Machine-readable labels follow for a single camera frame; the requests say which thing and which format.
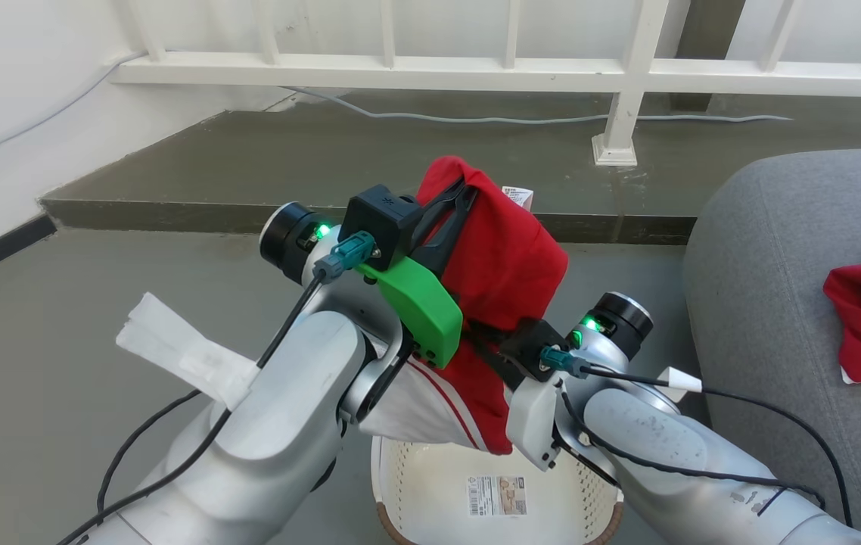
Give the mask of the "white tape flag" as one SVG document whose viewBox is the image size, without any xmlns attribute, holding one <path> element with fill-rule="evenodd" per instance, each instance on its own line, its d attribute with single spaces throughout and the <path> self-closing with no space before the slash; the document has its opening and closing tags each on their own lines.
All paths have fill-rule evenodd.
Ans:
<svg viewBox="0 0 861 545">
<path fill-rule="evenodd" d="M 246 399 L 259 369 L 193 328 L 154 294 L 146 292 L 127 315 L 116 345 L 236 410 Z"/>
<path fill-rule="evenodd" d="M 689 375 L 689 373 L 676 368 L 666 368 L 658 377 L 658 380 L 665 383 L 664 388 L 666 389 L 680 392 L 704 392 L 703 382 L 698 377 Z"/>
</svg>

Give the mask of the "red garment with striped white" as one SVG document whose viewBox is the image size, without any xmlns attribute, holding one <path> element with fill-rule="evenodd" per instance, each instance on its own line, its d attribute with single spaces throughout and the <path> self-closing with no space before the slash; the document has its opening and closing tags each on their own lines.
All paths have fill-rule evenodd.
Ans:
<svg viewBox="0 0 861 545">
<path fill-rule="evenodd" d="M 459 179 L 478 195 L 443 286 L 457 294 L 469 323 L 513 332 L 521 319 L 545 315 L 567 272 L 567 253 L 527 208 L 465 159 L 434 160 L 419 186 L 419 203 L 430 203 Z M 452 443 L 504 456 L 513 450 L 506 437 L 507 394 L 474 345 L 462 341 L 444 369 L 410 359 L 359 428 L 371 437 Z"/>
</svg>

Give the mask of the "dark grey pillar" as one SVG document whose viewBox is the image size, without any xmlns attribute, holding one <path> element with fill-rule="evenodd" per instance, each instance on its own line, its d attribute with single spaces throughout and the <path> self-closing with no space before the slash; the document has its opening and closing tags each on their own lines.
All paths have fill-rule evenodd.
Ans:
<svg viewBox="0 0 861 545">
<path fill-rule="evenodd" d="M 675 58 L 725 60 L 741 19 L 745 0 L 691 0 Z M 673 93 L 674 113 L 707 113 L 711 93 Z"/>
</svg>

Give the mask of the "white railing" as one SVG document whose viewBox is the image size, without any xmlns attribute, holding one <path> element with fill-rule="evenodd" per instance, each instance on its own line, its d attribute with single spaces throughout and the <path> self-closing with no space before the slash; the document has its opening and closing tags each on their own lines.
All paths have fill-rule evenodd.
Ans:
<svg viewBox="0 0 861 545">
<path fill-rule="evenodd" d="M 380 52 L 372 55 L 282 53 L 272 0 L 251 0 L 255 52 L 167 51 L 145 11 L 126 0 L 144 55 L 120 62 L 112 82 L 178 86 L 290 87 L 486 92 L 610 93 L 606 126 L 591 141 L 597 165 L 637 164 L 633 134 L 648 93 L 833 96 L 861 98 L 861 63 L 785 61 L 803 0 L 783 0 L 755 60 L 658 58 L 669 0 L 634 0 L 621 58 L 520 58 L 521 0 L 508 0 L 501 58 L 432 58 L 396 52 L 393 0 L 378 0 Z"/>
</svg>

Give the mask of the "grey fabric sofa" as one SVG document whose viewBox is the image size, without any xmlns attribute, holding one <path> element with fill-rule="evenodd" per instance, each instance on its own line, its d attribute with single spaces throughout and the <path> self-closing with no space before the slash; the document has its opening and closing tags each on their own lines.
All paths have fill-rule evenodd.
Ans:
<svg viewBox="0 0 861 545">
<path fill-rule="evenodd" d="M 807 421 L 844 472 L 861 530 L 861 384 L 842 379 L 843 327 L 822 293 L 861 263 L 861 151 L 755 161 L 708 201 L 684 257 L 703 379 Z"/>
</svg>

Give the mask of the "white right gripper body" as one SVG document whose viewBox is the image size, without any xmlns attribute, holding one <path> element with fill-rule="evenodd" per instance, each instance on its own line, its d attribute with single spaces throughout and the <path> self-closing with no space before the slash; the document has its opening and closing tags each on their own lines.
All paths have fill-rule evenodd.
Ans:
<svg viewBox="0 0 861 545">
<path fill-rule="evenodd" d="M 558 388 L 551 379 L 542 382 L 525 377 L 508 399 L 505 434 L 514 449 L 541 472 L 554 465 L 555 411 Z"/>
</svg>

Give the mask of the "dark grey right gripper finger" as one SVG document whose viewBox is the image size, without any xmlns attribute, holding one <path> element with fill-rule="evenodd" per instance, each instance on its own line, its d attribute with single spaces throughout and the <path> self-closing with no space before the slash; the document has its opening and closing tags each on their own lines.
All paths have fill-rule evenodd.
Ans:
<svg viewBox="0 0 861 545">
<path fill-rule="evenodd" d="M 496 373 L 508 390 L 514 392 L 523 382 L 523 373 L 500 352 L 502 342 L 509 335 L 509 332 L 487 324 L 467 324 L 465 328 L 465 339 L 475 354 Z"/>
</svg>

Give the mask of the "white perforated laundry basket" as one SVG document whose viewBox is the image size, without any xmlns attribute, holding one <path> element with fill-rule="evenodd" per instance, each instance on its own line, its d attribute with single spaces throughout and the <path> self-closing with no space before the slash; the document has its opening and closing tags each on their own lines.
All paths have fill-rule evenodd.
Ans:
<svg viewBox="0 0 861 545">
<path fill-rule="evenodd" d="M 465 480 L 478 475 L 524 476 L 530 514 L 470 517 Z M 623 512 L 617 487 L 565 455 L 541 472 L 520 453 L 375 438 L 371 482 L 378 518 L 399 545 L 606 545 Z"/>
</svg>

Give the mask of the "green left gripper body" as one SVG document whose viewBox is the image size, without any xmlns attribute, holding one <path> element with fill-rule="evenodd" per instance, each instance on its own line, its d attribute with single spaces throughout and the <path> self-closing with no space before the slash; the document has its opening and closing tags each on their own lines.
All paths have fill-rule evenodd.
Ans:
<svg viewBox="0 0 861 545">
<path fill-rule="evenodd" d="M 440 280 L 409 257 L 386 270 L 361 263 L 359 272 L 376 280 L 379 292 L 409 330 L 419 358 L 444 369 L 457 353 L 464 314 Z"/>
</svg>

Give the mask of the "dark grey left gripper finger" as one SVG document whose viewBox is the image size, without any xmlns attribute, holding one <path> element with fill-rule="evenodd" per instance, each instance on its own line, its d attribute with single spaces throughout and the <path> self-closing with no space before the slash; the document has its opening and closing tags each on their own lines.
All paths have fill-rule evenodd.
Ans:
<svg viewBox="0 0 861 545">
<path fill-rule="evenodd" d="M 468 190 L 469 214 L 466 217 L 466 220 L 468 220 L 470 210 L 478 194 L 478 189 L 475 187 L 468 187 Z M 430 270 L 436 277 L 442 277 L 444 275 L 446 266 L 448 265 L 448 262 L 450 262 L 455 246 L 458 244 L 458 239 L 465 226 L 466 220 L 464 221 L 464 224 L 459 224 L 457 213 L 454 213 L 449 217 L 446 224 L 433 234 L 433 238 L 431 238 L 427 244 L 420 246 L 419 263 L 424 268 Z"/>
<path fill-rule="evenodd" d="M 427 244 L 454 213 L 457 213 L 458 223 L 464 224 L 469 214 L 469 190 L 464 177 L 456 179 L 433 200 L 424 204 L 421 212 L 423 214 L 411 237 L 411 248 Z"/>
</svg>

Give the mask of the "printed label sticker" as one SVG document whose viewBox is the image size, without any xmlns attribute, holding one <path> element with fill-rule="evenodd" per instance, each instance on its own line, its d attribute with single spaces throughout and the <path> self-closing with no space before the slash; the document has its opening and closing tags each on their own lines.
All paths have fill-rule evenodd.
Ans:
<svg viewBox="0 0 861 545">
<path fill-rule="evenodd" d="M 521 517 L 530 514 L 527 481 L 516 475 L 478 475 L 465 480 L 472 518 Z"/>
</svg>

